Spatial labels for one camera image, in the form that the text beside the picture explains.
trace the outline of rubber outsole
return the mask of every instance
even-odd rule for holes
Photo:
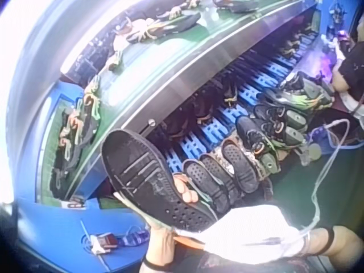
[[[228,190],[224,185],[220,185],[200,162],[187,159],[183,163],[183,172],[192,179],[200,191],[211,197],[219,215],[229,210]]]
[[[216,215],[202,202],[183,201],[163,155],[142,136],[113,131],[102,144],[101,154],[112,186],[142,216],[167,228],[193,232],[216,221]]]
[[[200,161],[213,176],[223,182],[229,193],[230,205],[233,205],[241,197],[241,192],[238,189],[234,178],[209,154],[202,154],[200,156]]]
[[[257,175],[237,144],[231,139],[222,143],[222,155],[233,166],[235,179],[242,191],[255,192],[259,186]]]

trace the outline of shelf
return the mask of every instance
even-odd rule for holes
[[[314,0],[261,3],[257,12],[241,15],[202,1],[198,25],[180,34],[131,45],[124,51],[121,73],[100,73],[100,128],[71,175],[66,199],[87,198],[98,186],[93,177],[105,176],[100,148],[110,130],[121,127],[147,135],[153,129],[149,119],[160,123],[239,55],[315,5]]]

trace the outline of cable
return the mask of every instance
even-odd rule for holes
[[[334,153],[332,153],[331,157],[329,158],[329,160],[326,162],[326,164],[324,165],[324,167],[322,168],[316,182],[315,182],[315,187],[313,189],[312,195],[311,195],[311,200],[312,203],[315,206],[315,215],[312,219],[311,224],[309,224],[307,227],[305,227],[303,230],[300,231],[299,235],[294,236],[294,237],[286,237],[286,238],[282,238],[281,243],[282,244],[291,244],[294,243],[296,241],[298,241],[299,239],[305,237],[313,228],[315,228],[315,226],[317,225],[317,223],[320,220],[320,207],[319,207],[319,202],[317,201],[317,190],[319,189],[319,186],[321,185],[322,181],[325,179],[326,175],[328,174],[328,172],[331,169],[332,164],[334,163],[334,160],[341,148],[341,146],[343,145],[345,139],[348,137],[349,134],[349,129],[350,129],[350,123],[348,119],[339,119],[337,121],[332,122],[329,125],[325,125],[324,128],[327,130],[327,132],[329,134],[331,134],[332,136],[334,136],[338,142],[338,138],[336,135],[334,135],[329,129],[331,127],[335,127],[341,123],[346,123],[347,127],[346,127],[346,131],[344,133],[344,136],[342,137],[341,141],[339,142],[338,146],[336,147]]]

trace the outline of white glove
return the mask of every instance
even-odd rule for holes
[[[300,238],[289,245],[247,245],[268,238],[299,238],[299,231],[287,224],[276,206],[261,205],[232,209],[196,239],[205,250],[222,258],[245,264],[260,264],[297,255],[304,246]]]

